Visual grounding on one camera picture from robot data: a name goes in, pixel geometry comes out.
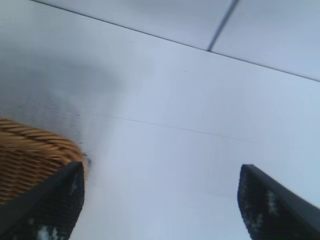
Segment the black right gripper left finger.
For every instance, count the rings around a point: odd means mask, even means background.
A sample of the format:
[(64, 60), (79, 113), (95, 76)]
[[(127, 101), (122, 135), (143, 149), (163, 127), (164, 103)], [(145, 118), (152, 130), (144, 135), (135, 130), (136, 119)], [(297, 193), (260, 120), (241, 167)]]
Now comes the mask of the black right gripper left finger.
[(85, 200), (84, 167), (71, 162), (0, 207), (2, 240), (68, 240)]

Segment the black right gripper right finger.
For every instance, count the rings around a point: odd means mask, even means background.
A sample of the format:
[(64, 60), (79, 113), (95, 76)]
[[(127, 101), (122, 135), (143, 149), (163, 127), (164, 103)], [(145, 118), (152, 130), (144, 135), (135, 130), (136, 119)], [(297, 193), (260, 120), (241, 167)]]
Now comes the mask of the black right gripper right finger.
[(243, 164), (237, 203), (253, 240), (318, 240), (320, 210), (253, 164)]

